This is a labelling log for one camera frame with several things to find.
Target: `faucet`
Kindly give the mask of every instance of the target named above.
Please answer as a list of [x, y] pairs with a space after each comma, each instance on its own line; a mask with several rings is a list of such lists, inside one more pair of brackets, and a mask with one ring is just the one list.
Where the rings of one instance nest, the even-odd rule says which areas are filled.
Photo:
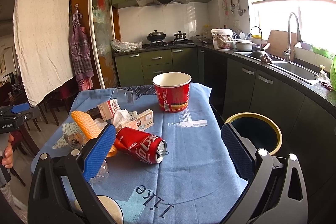
[[285, 59], [286, 59], [287, 63], [290, 62], [289, 59], [291, 57], [291, 26], [290, 26], [290, 22], [291, 22], [292, 15], [294, 15], [295, 19], [296, 19], [296, 27], [297, 27], [296, 41], [297, 42], [302, 42], [299, 20], [297, 19], [297, 16], [295, 15], [295, 13], [291, 12], [290, 15], [289, 15], [289, 19], [288, 19], [288, 46], [287, 46], [287, 50], [285, 52], [283, 52], [285, 54]]
[[263, 32], [261, 31], [261, 29], [260, 29], [258, 26], [253, 26], [253, 27], [251, 28], [251, 31], [252, 31], [253, 28], [258, 28], [258, 29], [260, 30], [260, 33], [261, 33], [260, 50], [263, 51], [263, 50], [264, 50], [264, 49], [263, 49]]

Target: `barcode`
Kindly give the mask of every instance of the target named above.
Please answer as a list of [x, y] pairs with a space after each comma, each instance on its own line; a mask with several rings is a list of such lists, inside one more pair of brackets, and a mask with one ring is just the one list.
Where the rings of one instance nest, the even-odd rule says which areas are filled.
[[169, 105], [168, 104], [163, 104], [164, 108], [165, 108], [165, 111], [170, 111], [169, 109]]

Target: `trash bin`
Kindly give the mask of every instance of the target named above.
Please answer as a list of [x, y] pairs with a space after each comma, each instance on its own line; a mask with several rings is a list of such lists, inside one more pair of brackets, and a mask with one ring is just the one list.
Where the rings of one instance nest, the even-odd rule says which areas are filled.
[[225, 123], [228, 122], [242, 137], [249, 139], [257, 149], [264, 148], [272, 156], [279, 151], [282, 145], [279, 127], [263, 115], [243, 112], [232, 115]]

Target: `paper cup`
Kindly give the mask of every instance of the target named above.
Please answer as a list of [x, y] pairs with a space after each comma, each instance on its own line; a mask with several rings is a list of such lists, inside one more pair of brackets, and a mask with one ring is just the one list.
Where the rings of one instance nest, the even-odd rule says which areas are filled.
[[153, 78], [159, 106], [166, 112], [179, 112], [188, 106], [191, 76], [167, 72]]

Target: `picture frame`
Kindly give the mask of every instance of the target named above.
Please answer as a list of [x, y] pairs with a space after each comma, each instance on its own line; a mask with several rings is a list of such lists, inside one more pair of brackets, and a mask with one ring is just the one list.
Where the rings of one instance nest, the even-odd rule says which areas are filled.
[[0, 74], [4, 74], [6, 72], [6, 64], [4, 55], [0, 55]]

